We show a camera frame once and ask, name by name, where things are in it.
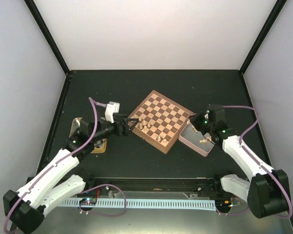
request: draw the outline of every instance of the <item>dark brown square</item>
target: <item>dark brown square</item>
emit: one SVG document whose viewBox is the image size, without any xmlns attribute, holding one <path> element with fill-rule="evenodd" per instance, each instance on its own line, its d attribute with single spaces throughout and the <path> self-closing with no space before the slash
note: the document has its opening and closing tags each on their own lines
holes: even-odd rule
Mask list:
<svg viewBox="0 0 293 234">
<path fill-rule="evenodd" d="M 159 129 L 156 129 L 155 134 L 159 135 L 159 134 L 161 134 L 161 131 Z"/>
<path fill-rule="evenodd" d="M 165 139 L 166 139 L 167 141 L 170 141 L 170 140 L 171 140 L 171 137 L 167 135 L 167 136 L 165 137 Z"/>
<path fill-rule="evenodd" d="M 156 128 L 158 128 L 158 127 L 160 126 L 160 124 L 159 124 L 158 122 L 155 122 L 155 123 L 153 124 L 153 126 L 156 127 Z"/>
<path fill-rule="evenodd" d="M 169 124 L 170 124 L 171 126 L 174 126 L 175 123 L 176 123 L 176 122 L 174 122 L 174 121 L 172 121 L 172 120 L 169 122 Z"/>
<path fill-rule="evenodd" d="M 172 128 L 171 128 L 171 131 L 172 131 L 173 133 L 176 133 L 177 129 L 176 129 L 175 127 L 172 127 Z"/>
<path fill-rule="evenodd" d="M 165 133 L 165 134 L 169 133 L 169 129 L 164 128 L 163 133 Z"/>
<path fill-rule="evenodd" d="M 148 134 L 149 136 L 152 136 L 153 132 L 151 130 L 148 130 L 148 132 L 146 134 Z"/>
<path fill-rule="evenodd" d="M 181 119 L 179 119 L 179 120 L 177 121 L 177 123 L 178 123 L 179 125 L 182 125 L 182 124 L 183 124 L 183 121 L 182 121 Z"/>
</svg>

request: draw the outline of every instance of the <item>wooden chessboard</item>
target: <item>wooden chessboard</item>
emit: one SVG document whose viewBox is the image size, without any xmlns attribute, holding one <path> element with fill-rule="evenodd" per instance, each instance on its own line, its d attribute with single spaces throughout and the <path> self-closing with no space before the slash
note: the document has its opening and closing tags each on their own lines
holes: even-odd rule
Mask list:
<svg viewBox="0 0 293 234">
<path fill-rule="evenodd" d="M 171 149 L 193 112 L 153 90 L 130 114 L 150 124 L 146 130 L 139 124 L 133 132 L 163 153 Z"/>
</svg>

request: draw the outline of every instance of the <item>table surface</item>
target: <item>table surface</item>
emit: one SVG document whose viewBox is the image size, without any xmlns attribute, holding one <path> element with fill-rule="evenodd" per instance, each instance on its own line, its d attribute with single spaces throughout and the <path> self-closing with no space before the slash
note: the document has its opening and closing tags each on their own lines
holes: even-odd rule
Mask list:
<svg viewBox="0 0 293 234">
<path fill-rule="evenodd" d="M 88 97 L 102 103 L 119 102 L 122 114 L 130 114 L 152 90 L 195 113 L 206 110 L 209 104 L 250 105 L 237 70 L 109 70 L 73 71 L 72 74 L 48 160 L 68 138 L 74 118 L 93 117 Z M 97 109 L 104 116 L 104 109 Z M 227 109 L 226 118 L 238 134 L 254 122 L 251 111 L 243 109 Z M 245 136 L 245 142 L 267 162 L 257 129 Z M 203 157 L 176 141 L 171 150 L 163 154 L 135 134 L 111 136 L 106 152 L 91 154 L 77 169 L 80 167 L 95 177 L 212 178 L 227 172 L 246 177 L 234 160 L 218 147 Z"/>
</svg>

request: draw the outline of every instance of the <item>black metal frame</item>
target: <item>black metal frame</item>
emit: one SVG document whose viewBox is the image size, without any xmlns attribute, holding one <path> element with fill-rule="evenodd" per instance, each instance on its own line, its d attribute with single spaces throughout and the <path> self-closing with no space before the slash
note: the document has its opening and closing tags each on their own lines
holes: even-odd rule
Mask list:
<svg viewBox="0 0 293 234">
<path fill-rule="evenodd" d="M 34 0 L 24 0 L 28 9 L 30 10 L 30 12 L 32 13 L 37 25 L 39 26 L 41 32 L 43 33 L 45 39 L 47 40 L 51 50 L 53 51 L 55 57 L 57 58 L 60 66 L 62 67 L 64 73 L 66 74 L 66 78 L 65 78 L 65 82 L 64 82 L 64 85 L 63 85 L 63 89 L 62 89 L 62 92 L 61 92 L 61 95 L 60 95 L 60 99 L 59 99 L 59 102 L 58 102 L 58 105 L 57 105 L 57 108 L 56 108 L 56 111 L 55 111 L 55 114 L 54 114 L 54 117 L 53 117 L 53 120 L 52 120 L 52 124 L 51 124 L 51 127 L 50 127 L 50 131 L 48 133 L 48 136 L 47 136 L 47 140 L 46 140 L 46 143 L 45 143 L 45 146 L 44 146 L 44 149 L 43 149 L 43 152 L 42 152 L 42 157 L 41 157 L 41 160 L 40 160 L 40 163 L 39 163 L 39 166 L 38 166 L 38 171 L 37 173 L 42 169 L 43 167 L 43 164 L 44 163 L 47 163 L 48 161 L 48 156 L 49 156 L 49 153 L 50 153 L 50 149 L 51 149 L 51 146 L 52 146 L 52 142 L 53 142 L 53 137 L 54 137 L 54 134 L 55 134 L 55 131 L 57 129 L 57 126 L 58 126 L 58 123 L 59 123 L 59 119 L 60 119 L 60 113 L 62 112 L 62 109 L 63 109 L 63 105 L 64 105 L 64 101 L 65 101 L 65 98 L 66 98 L 66 95 L 67 95 L 67 91 L 69 89 L 69 85 L 70 85 L 70 82 L 71 82 L 71 78 L 72 76 L 70 75 L 71 71 L 69 70 L 63 56 L 61 55 L 61 52 L 59 50 L 59 48 L 57 47 L 47 25 L 45 24 L 36 4 L 34 3 Z M 241 79 L 244 83 L 244 86 L 245 86 L 245 90 L 246 90 L 246 93 L 248 95 L 248 100 L 249 100 L 249 103 L 250 105 L 252 106 L 252 103 L 251 103 L 251 98 L 250 98 L 250 95 L 247 91 L 247 87 L 246 87 L 246 84 L 245 84 L 245 80 L 244 80 L 244 77 L 243 75 L 245 74 L 248 66 L 250 65 L 251 61 L 253 60 L 253 58 L 255 57 L 260 45 L 262 44 L 262 42 L 264 41 L 266 35 L 268 34 L 269 30 L 271 29 L 273 23 L 275 22 L 275 20 L 277 19 L 279 13 L 281 12 L 283 6 L 285 5 L 285 3 L 287 2 L 287 0 L 277 0 L 273 9 L 271 10 L 265 24 L 263 25 L 260 33 L 258 34 L 251 50 L 249 51 L 246 59 L 244 60 L 243 62 L 243 65 L 241 66 L 240 70 L 239 70 L 239 73 L 241 75 Z M 264 140 L 262 138 L 262 134 L 261 134 L 261 131 L 259 129 L 259 127 L 257 126 L 257 130 L 259 131 L 260 133 L 260 137 L 261 137 L 261 141 L 263 143 L 263 146 L 265 146 L 264 144 Z M 267 149 L 266 147 L 264 147 L 264 150 L 265 150 L 265 153 L 266 155 L 268 155 L 267 153 Z M 104 183 L 106 181 L 112 181 L 115 182 L 115 183 L 122 183 L 122 182 L 125 182 L 125 183 L 131 183 L 130 186 L 138 186 L 138 187 L 141 187 L 141 185 L 143 183 L 145 183 L 145 181 L 141 180 L 141 179 L 131 179 L 131 180 L 127 180 L 127 181 L 121 181 L 121 180 L 117 180 L 117 181 L 114 181 L 114 179 L 112 178 L 97 178 L 97 182 L 99 183 Z M 150 183 L 152 184 L 151 187 L 154 187 L 156 185 L 158 186 L 161 186 L 161 187 L 165 187 L 167 185 L 169 186 L 173 186 L 172 187 L 175 187 L 176 189 L 178 189 L 178 187 L 180 186 L 180 182 L 183 182 L 183 181 L 180 181 L 180 180 L 177 180 L 177 179 L 173 179 L 173 180 L 162 180 L 162 179 L 155 179 L 154 181 L 151 181 Z M 188 184 L 184 187 L 184 189 L 186 190 L 191 190 L 191 186 L 195 185 L 195 186 L 198 186 L 198 184 L 200 184 L 201 186 L 206 186 L 206 185 L 209 185 L 211 181 L 209 181 L 208 179 L 198 179 L 198 180 L 193 180 L 193 181 L 190 181 L 188 180 Z M 293 216 L 291 217 L 291 224 L 292 224 L 292 227 L 293 227 Z"/>
</svg>

